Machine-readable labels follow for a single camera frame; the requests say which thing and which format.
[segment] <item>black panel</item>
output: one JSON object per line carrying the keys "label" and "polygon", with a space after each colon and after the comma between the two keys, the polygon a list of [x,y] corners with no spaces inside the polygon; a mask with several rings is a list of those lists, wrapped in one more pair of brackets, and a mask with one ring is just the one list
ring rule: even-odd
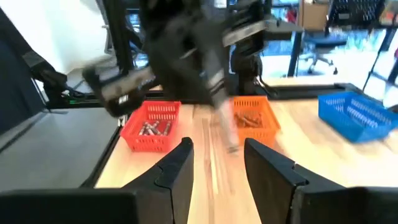
{"label": "black panel", "polygon": [[263,223],[398,223],[398,188],[346,189],[256,140],[246,139],[244,150]]}
{"label": "black panel", "polygon": [[261,222],[287,223],[295,187],[305,184],[305,179],[292,170],[295,162],[254,139],[246,139],[244,163]]}
{"label": "black panel", "polygon": [[167,175],[157,179],[156,184],[171,190],[175,223],[186,223],[193,187],[193,143],[183,138],[177,146],[157,165]]}
{"label": "black panel", "polygon": [[139,9],[139,0],[123,0],[128,9]]}
{"label": "black panel", "polygon": [[44,109],[31,71],[0,33],[0,134]]}
{"label": "black panel", "polygon": [[136,196],[113,189],[2,194],[0,223],[138,223]]}

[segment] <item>blue chair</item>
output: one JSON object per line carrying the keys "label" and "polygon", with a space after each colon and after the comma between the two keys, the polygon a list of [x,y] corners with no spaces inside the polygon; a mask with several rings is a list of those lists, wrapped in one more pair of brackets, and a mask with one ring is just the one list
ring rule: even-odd
{"label": "blue chair", "polygon": [[[319,60],[327,63],[330,67],[335,67],[333,61],[327,59],[324,55],[330,53],[336,47],[346,45],[347,36],[333,34],[325,35],[324,32],[306,33],[304,35],[303,42],[310,48],[310,53],[301,59],[306,61],[312,59],[312,64],[310,68],[308,68],[308,73],[311,74]],[[338,70],[335,67],[333,74],[336,75],[337,73]]]}

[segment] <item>blue basket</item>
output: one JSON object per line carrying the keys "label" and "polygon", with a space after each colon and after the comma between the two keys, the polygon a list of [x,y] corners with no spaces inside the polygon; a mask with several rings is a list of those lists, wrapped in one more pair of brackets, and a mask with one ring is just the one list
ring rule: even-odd
{"label": "blue basket", "polygon": [[354,92],[319,96],[319,117],[351,142],[383,139],[398,127],[398,114]]}

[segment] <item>red basket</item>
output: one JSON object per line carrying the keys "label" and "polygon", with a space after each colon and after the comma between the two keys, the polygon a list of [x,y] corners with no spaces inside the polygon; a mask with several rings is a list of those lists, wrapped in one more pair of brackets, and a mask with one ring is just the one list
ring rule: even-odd
{"label": "red basket", "polygon": [[[178,112],[181,102],[172,101],[145,101],[142,106],[133,112],[121,131],[132,151],[141,152],[169,152],[174,143],[178,123]],[[169,134],[166,136],[139,135],[145,122],[150,124],[160,121],[157,129],[163,132],[167,122],[171,121]]]}

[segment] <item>wood grain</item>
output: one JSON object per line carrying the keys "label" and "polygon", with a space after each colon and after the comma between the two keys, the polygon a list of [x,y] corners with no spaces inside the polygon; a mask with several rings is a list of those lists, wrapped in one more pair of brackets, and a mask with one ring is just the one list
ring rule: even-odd
{"label": "wood grain", "polygon": [[[398,131],[383,141],[350,144],[318,117],[316,100],[276,101],[281,125],[275,149],[347,187],[398,186]],[[226,153],[217,117],[207,106],[183,105],[178,138],[194,142],[188,223],[260,223],[246,178],[243,150]],[[153,166],[161,153],[131,152],[120,139],[96,187],[121,187]]]}
{"label": "wood grain", "polygon": [[157,91],[157,90],[162,90],[162,86],[161,85],[155,86],[151,88],[149,91]]}
{"label": "wood grain", "polygon": [[289,85],[330,85],[333,83],[351,83],[351,80],[350,77],[346,75],[320,75],[315,77],[265,78],[264,82],[270,86],[289,86]]}

